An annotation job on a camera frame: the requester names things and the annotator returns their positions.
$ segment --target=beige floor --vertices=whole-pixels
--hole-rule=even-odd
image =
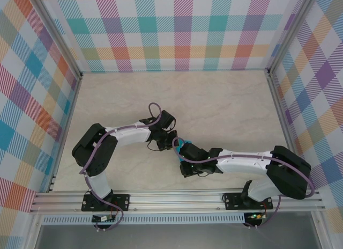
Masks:
[[[150,116],[147,106],[151,101],[176,117],[180,137],[205,150],[216,147],[257,152],[285,145],[262,71],[86,74],[54,190],[87,188],[71,150],[92,124],[132,124]],[[115,150],[106,169],[112,189],[239,188],[250,178],[259,178],[244,173],[183,178],[172,150],[154,152],[146,145]]]

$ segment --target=floor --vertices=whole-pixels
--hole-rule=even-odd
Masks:
[[[132,124],[150,116],[151,101],[176,117],[180,137],[205,150],[258,152],[286,145],[263,71],[85,74],[54,191],[87,189],[71,150],[92,124]],[[149,151],[146,146],[115,150],[106,169],[113,190],[241,188],[260,178],[245,173],[184,178],[172,150]]]

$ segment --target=perforated metal strip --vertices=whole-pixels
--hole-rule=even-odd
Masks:
[[[126,214],[121,225],[131,224],[223,224],[244,223],[243,213]],[[43,225],[90,225],[92,215],[45,215]]]

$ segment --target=marble surface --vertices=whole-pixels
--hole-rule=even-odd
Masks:
[[[180,137],[205,150],[259,152],[286,144],[263,71],[85,74],[54,191],[87,189],[71,150],[92,124],[132,124],[150,116],[151,101],[176,117]],[[246,173],[184,178],[172,150],[155,152],[146,146],[115,150],[106,169],[112,189],[240,188],[249,179],[261,178]]]

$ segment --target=purple cable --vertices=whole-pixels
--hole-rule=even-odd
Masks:
[[[182,139],[180,137],[174,138],[171,144],[173,146],[173,149],[174,149],[174,152],[176,153],[176,155],[178,157],[182,158],[186,162],[193,163],[193,164],[201,164],[201,163],[206,163],[206,162],[210,162],[210,161],[217,160],[217,159],[225,159],[225,158],[233,158],[233,157],[237,157],[237,158],[254,158],[254,159],[268,159],[268,160],[272,160],[274,162],[280,163],[280,164],[285,165],[286,167],[290,168],[291,170],[296,172],[298,175],[300,175],[309,184],[309,186],[311,188],[311,193],[306,195],[305,196],[306,198],[309,198],[309,197],[313,196],[314,193],[315,193],[315,186],[313,185],[312,181],[308,177],[306,177],[301,171],[297,170],[291,164],[289,164],[287,162],[284,162],[283,160],[272,158],[272,157],[268,157],[268,156],[246,155],[246,154],[232,154],[232,155],[223,155],[223,156],[218,156],[218,157],[214,157],[214,158],[210,158],[210,159],[204,159],[204,160],[190,160],[190,159],[187,159],[187,158],[183,157],[182,155],[180,155],[177,152],[176,146],[175,146],[175,141],[177,141],[179,139],[183,142],[183,144],[185,144],[184,139]],[[265,225],[266,223],[268,223],[276,215],[276,213],[279,210],[280,203],[281,203],[281,195],[279,195],[278,205],[277,205],[273,215],[266,222],[264,222],[262,225]]]
[[[118,207],[117,205],[115,205],[115,204],[113,204],[113,203],[110,203],[110,202],[107,202],[107,201],[103,200],[102,198],[100,198],[100,197],[94,192],[94,190],[92,189],[92,186],[91,186],[91,184],[90,184],[90,182],[89,182],[89,180],[88,180],[87,173],[86,173],[86,169],[87,169],[87,168],[89,167],[89,165],[91,164],[92,159],[94,158],[94,155],[95,155],[96,151],[98,150],[98,148],[99,148],[100,145],[101,145],[101,142],[102,142],[108,135],[110,135],[110,134],[112,134],[112,133],[114,133],[114,132],[117,132],[117,131],[119,131],[119,130],[127,129],[127,128],[145,128],[145,127],[153,126],[154,124],[158,123],[158,122],[160,121],[160,119],[161,119],[162,109],[161,109],[160,105],[158,105],[157,103],[155,103],[155,102],[150,103],[148,107],[149,107],[149,112],[150,112],[150,114],[151,114],[152,117],[153,117],[153,115],[152,115],[152,111],[151,111],[151,105],[156,105],[157,108],[158,108],[159,111],[160,111],[160,113],[159,113],[157,119],[156,119],[154,122],[152,122],[152,123],[150,123],[150,124],[147,124],[147,125],[144,124],[144,125],[141,125],[141,126],[136,126],[136,125],[133,125],[133,124],[132,124],[132,125],[130,125],[130,126],[118,127],[118,128],[116,128],[116,129],[113,129],[113,130],[111,130],[111,131],[105,133],[105,134],[100,138],[100,140],[98,141],[98,143],[96,144],[96,146],[94,147],[93,152],[92,152],[90,158],[88,159],[86,165],[82,168],[82,170],[81,170],[80,173],[79,173],[79,174],[85,176],[86,184],[87,184],[87,186],[89,187],[90,192],[94,195],[95,198],[97,198],[97,199],[98,199],[99,201],[101,201],[102,203],[105,203],[105,204],[107,204],[107,205],[109,205],[109,206],[111,206],[111,207],[113,207],[113,208],[115,208],[115,209],[118,209],[118,210],[121,212],[121,217],[120,217],[120,219],[119,219],[115,224],[113,224],[113,225],[111,225],[110,227],[108,227],[106,230],[111,230],[111,229],[113,229],[113,228],[115,228],[116,226],[119,225],[119,223],[120,223],[120,222],[123,220],[123,218],[124,218],[124,211],[122,210],[122,208]]]

